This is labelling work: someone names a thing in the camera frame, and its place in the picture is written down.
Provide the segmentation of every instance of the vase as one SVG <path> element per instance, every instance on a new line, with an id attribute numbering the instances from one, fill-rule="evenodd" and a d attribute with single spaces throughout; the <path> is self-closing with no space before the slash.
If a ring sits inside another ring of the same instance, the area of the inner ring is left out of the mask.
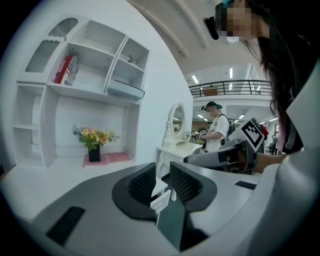
<path id="1" fill-rule="evenodd" d="M 98 145 L 95 149 L 88 151 L 89 154 L 89 162 L 100 162 L 100 145 Z"/>

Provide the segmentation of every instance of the black railing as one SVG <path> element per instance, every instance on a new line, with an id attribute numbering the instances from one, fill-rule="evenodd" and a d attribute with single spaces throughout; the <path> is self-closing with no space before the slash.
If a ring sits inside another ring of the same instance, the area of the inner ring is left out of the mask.
<path id="1" fill-rule="evenodd" d="M 265 80 L 226 80 L 189 86 L 192 97 L 216 95 L 271 96 L 271 85 Z"/>

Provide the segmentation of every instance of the cap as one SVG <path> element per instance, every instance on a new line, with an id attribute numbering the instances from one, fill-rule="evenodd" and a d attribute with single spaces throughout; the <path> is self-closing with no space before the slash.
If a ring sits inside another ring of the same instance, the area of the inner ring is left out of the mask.
<path id="1" fill-rule="evenodd" d="M 207 110 L 207 107 L 215 107 L 218 110 L 222 109 L 222 106 L 214 101 L 210 101 L 207 105 L 202 106 L 201 110 Z"/>

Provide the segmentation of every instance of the white vanity table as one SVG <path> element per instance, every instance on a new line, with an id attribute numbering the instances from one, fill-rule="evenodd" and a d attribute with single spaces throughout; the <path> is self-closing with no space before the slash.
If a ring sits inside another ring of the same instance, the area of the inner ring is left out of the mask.
<path id="1" fill-rule="evenodd" d="M 175 132 L 174 122 L 179 123 L 179 130 Z M 189 142 L 185 131 L 185 110 L 182 103 L 172 106 L 169 119 L 166 122 L 166 132 L 163 139 L 163 146 L 159 146 L 161 151 L 159 161 L 156 166 L 156 176 L 161 179 L 161 167 L 166 165 L 170 168 L 170 162 L 183 162 L 184 158 L 192 154 L 200 153 L 202 145 Z M 176 200 L 176 192 L 173 190 L 171 200 Z"/>

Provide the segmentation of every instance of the backpack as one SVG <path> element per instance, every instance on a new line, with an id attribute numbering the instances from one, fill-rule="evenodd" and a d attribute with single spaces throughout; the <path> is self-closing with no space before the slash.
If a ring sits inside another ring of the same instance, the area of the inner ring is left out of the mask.
<path id="1" fill-rule="evenodd" d="M 218 118 L 219 118 L 220 116 L 225 116 L 225 118 L 228 120 L 229 130 L 228 130 L 228 132 L 226 133 L 226 136 L 229 137 L 229 136 L 236 130 L 235 125 L 234 125 L 234 122 L 229 121 L 228 117 L 226 117 L 226 115 L 224 115 L 224 114 L 220 114 L 220 115 L 217 117 L 217 120 L 218 120 Z"/>

